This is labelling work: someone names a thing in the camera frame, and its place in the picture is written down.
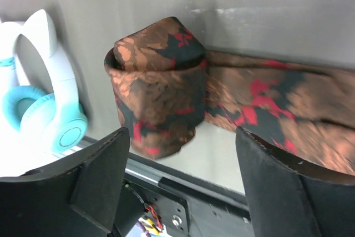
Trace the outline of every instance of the light blue ear cup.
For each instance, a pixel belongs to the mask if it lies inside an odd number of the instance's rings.
[[[10,126],[20,130],[25,111],[46,92],[34,86],[18,86],[7,92],[2,99],[2,112]]]
[[[76,102],[73,103],[73,107],[69,109],[68,114],[63,114],[60,118],[59,124],[55,126],[55,133],[50,136],[42,136],[49,123],[54,119],[56,113],[56,104],[54,94],[43,94],[40,93],[40,89],[28,86],[28,88],[18,89],[21,87],[15,87],[8,92],[9,99],[6,105],[3,105],[3,111],[5,114],[16,114],[16,106],[19,105],[17,99],[23,99],[26,95],[21,95],[25,92],[37,92],[35,96],[37,100],[32,101],[32,104],[27,108],[27,110],[20,117],[19,115],[12,119],[16,128],[18,126],[19,132],[29,141],[36,143],[44,138],[44,143],[48,144],[48,149],[54,153],[62,153],[75,145],[77,145],[80,140],[85,136],[87,129],[87,118],[84,115],[83,107],[78,105]]]

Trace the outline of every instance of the camouflage fabric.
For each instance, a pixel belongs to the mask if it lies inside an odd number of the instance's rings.
[[[146,157],[178,152],[205,119],[355,174],[354,72],[206,51],[172,17],[117,41],[105,69],[119,120]]]

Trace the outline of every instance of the headphone headband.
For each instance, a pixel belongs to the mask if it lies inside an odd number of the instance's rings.
[[[73,104],[77,103],[79,108],[78,87],[73,68],[66,52],[57,40],[51,17],[43,9],[33,13],[25,22],[0,24],[0,63],[2,62],[4,66],[0,64],[0,74],[3,74],[1,76],[11,80],[4,73],[16,74],[11,72],[14,66],[5,63],[14,62],[16,43],[20,35],[25,36],[33,44],[48,71],[56,102],[54,121],[59,120],[63,113],[70,112],[70,110],[72,112]]]

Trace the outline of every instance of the bolt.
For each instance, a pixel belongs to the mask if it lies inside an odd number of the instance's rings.
[[[173,222],[175,227],[178,227],[182,223],[182,220],[180,219],[180,217],[174,215],[172,222]]]

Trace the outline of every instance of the cat ear headphones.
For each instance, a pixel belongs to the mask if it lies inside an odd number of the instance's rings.
[[[19,86],[15,48],[20,35],[33,44],[42,58],[53,94],[31,85]],[[35,12],[24,23],[0,24],[0,83],[4,117],[35,147],[62,153],[85,136],[88,121],[79,104],[75,75],[45,10]]]

